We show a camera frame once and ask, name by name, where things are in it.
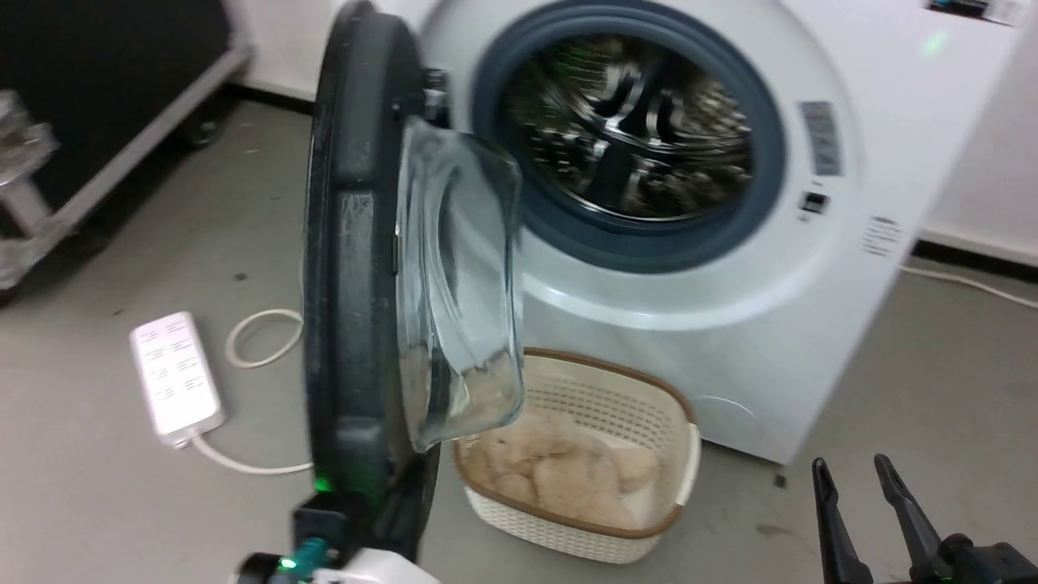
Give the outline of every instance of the concrete floor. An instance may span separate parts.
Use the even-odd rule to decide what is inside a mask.
[[[127,335],[194,313],[229,413],[212,443],[257,465],[306,460],[300,351],[243,371],[222,345],[243,317],[299,306],[308,137],[306,117],[240,107],[218,143],[153,178],[146,198],[138,193],[140,207],[107,249],[49,261],[42,283],[0,312],[4,581],[58,568],[83,582],[223,582],[245,554],[288,550],[289,511],[308,478],[239,475],[161,446]],[[1038,298],[1036,286],[977,277]],[[265,328],[246,355],[266,355],[290,332]],[[859,556],[877,582],[905,579],[876,452],[891,456],[940,533],[1008,540],[1038,560],[1036,350],[1038,313],[905,276],[788,470],[788,489],[772,485],[775,467],[708,447],[681,521],[649,558],[617,567],[483,524],[445,457],[421,562],[456,584],[820,582],[809,467],[824,456]]]

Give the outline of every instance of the washing machine door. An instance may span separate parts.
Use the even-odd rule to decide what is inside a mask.
[[[377,509],[418,465],[422,513],[436,446],[510,422],[523,396],[517,166],[428,123],[426,79],[400,19],[340,9],[315,104],[303,302],[317,490]]]

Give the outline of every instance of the white washing machine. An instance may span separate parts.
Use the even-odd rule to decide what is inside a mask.
[[[706,439],[786,464],[1027,12],[925,3],[377,7],[445,73],[453,127],[519,163],[524,343],[665,380]]]

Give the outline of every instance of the beige plastic basket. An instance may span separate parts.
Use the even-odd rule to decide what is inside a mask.
[[[581,428],[646,447],[659,458],[659,476],[643,494],[646,526],[625,530],[590,524],[512,500],[474,483],[465,458],[479,437],[455,441],[465,495],[488,524],[532,544],[608,563],[645,557],[678,520],[700,466],[700,433],[691,406],[676,389],[624,367],[545,350],[526,350],[526,407],[568,412]]]

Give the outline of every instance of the teddy bear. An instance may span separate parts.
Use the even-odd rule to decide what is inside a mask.
[[[610,448],[563,412],[528,409],[483,433],[464,460],[469,480],[546,511],[595,525],[643,526],[620,496],[647,485],[659,462],[647,448]]]

